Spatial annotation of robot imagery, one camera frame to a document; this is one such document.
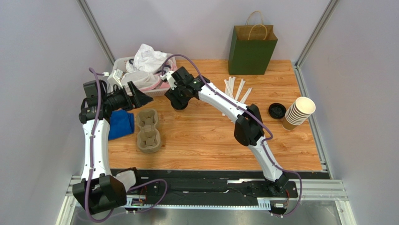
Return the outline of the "brown paper coffee cup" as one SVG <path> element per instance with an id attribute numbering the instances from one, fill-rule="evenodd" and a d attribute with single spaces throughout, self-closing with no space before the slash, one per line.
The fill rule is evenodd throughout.
<path id="1" fill-rule="evenodd" d="M 181 103 L 178 103 L 178 102 L 171 102 L 171 106 L 176 111 L 183 111 L 183 110 L 185 110 L 187 108 L 188 103 L 181 104 Z"/>

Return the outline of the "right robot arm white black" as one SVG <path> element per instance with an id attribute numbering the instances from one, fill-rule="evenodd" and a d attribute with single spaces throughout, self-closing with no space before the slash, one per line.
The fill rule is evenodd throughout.
<path id="1" fill-rule="evenodd" d="M 170 88 L 165 93 L 175 110 L 184 110 L 192 98 L 206 102 L 226 115 L 235 125 L 234 137 L 248 147 L 260 164 L 266 180 L 277 192 L 284 192 L 288 178 L 274 158 L 265 136 L 259 108 L 240 103 L 219 90 L 202 75 L 194 77 L 184 67 L 160 76 Z"/>

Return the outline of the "green paper gift bag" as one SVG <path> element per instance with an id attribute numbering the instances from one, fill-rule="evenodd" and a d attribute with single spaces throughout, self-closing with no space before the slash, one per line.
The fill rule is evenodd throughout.
<path id="1" fill-rule="evenodd" d="M 230 75 L 264 75 L 278 38 L 273 25 L 265 25 L 258 10 L 252 12 L 245 25 L 233 28 L 228 72 Z"/>

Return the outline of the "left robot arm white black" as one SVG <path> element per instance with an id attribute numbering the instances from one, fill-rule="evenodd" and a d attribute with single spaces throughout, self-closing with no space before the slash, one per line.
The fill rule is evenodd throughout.
<path id="1" fill-rule="evenodd" d="M 102 81 L 83 85 L 86 98 L 81 105 L 79 120 L 85 136 L 85 161 L 81 181 L 72 187 L 73 196 L 90 215 L 126 205 L 126 194 L 136 184 L 134 169 L 112 175 L 108 159 L 110 118 L 119 109 L 132 110 L 153 101 L 132 82 L 125 88 L 106 92 Z"/>

